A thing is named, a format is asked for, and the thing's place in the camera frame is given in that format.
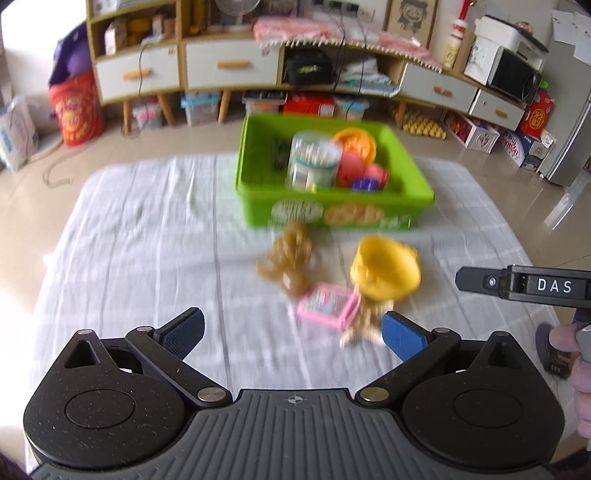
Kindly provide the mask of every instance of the cotton swab container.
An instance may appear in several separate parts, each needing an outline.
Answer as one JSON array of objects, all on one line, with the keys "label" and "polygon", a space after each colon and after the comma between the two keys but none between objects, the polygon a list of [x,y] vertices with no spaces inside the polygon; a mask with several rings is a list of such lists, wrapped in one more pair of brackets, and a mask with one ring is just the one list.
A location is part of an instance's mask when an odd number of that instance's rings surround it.
[{"label": "cotton swab container", "polygon": [[291,141],[290,161],[285,186],[296,190],[315,191],[335,185],[343,145],[331,135],[301,131]]}]

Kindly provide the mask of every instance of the microwave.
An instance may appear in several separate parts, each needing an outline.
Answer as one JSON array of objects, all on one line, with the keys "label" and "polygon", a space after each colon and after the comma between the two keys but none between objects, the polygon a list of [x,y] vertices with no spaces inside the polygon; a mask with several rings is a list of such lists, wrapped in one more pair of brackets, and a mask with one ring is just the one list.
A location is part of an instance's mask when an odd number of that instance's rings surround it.
[{"label": "microwave", "polygon": [[542,74],[499,44],[477,37],[464,75],[527,105],[534,101]]}]

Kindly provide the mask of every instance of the cardboard box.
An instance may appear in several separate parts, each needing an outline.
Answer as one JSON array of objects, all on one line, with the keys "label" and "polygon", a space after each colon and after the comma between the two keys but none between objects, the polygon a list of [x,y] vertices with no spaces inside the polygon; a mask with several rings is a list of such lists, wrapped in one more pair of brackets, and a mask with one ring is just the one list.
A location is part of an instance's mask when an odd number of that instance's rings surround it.
[{"label": "cardboard box", "polygon": [[460,113],[448,112],[443,121],[468,150],[490,153],[501,136],[491,124],[470,119]]},{"label": "cardboard box", "polygon": [[299,115],[318,115],[332,118],[335,114],[335,101],[329,95],[318,93],[290,93],[283,105],[283,113]]},{"label": "cardboard box", "polygon": [[114,55],[127,47],[127,29],[124,18],[115,18],[105,30],[105,54]]},{"label": "cardboard box", "polygon": [[554,99],[545,90],[538,90],[518,129],[526,135],[539,138],[553,108]]},{"label": "cardboard box", "polygon": [[540,140],[526,135],[520,130],[517,132],[507,130],[501,136],[501,143],[507,155],[513,159],[518,167],[536,171],[548,156],[553,142],[550,141],[550,147],[547,147]]}]

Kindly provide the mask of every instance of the pink toy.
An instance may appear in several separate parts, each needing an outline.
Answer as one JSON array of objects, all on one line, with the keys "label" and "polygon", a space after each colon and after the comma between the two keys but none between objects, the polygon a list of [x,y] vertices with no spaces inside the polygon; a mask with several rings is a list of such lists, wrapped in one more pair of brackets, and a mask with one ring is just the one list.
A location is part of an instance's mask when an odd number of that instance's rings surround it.
[{"label": "pink toy", "polygon": [[319,283],[300,300],[297,314],[303,320],[345,329],[357,315],[361,296],[346,287]]},{"label": "pink toy", "polygon": [[336,173],[336,181],[340,187],[349,188],[355,180],[363,177],[365,162],[363,158],[351,150],[344,151],[339,164],[339,170]]},{"label": "pink toy", "polygon": [[363,176],[368,179],[377,180],[379,183],[379,187],[383,189],[384,185],[386,185],[388,179],[390,178],[390,172],[375,163],[370,163],[365,167],[365,172],[363,172]]}]

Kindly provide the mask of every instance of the cartoon drawing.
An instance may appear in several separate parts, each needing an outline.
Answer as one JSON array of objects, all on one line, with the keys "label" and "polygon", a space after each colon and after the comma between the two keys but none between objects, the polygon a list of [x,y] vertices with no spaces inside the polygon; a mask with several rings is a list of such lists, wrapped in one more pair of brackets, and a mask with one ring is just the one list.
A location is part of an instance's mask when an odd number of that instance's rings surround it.
[{"label": "cartoon drawing", "polygon": [[400,4],[400,18],[398,23],[402,30],[419,32],[423,26],[423,20],[427,18],[429,4],[424,0],[402,0]]}]

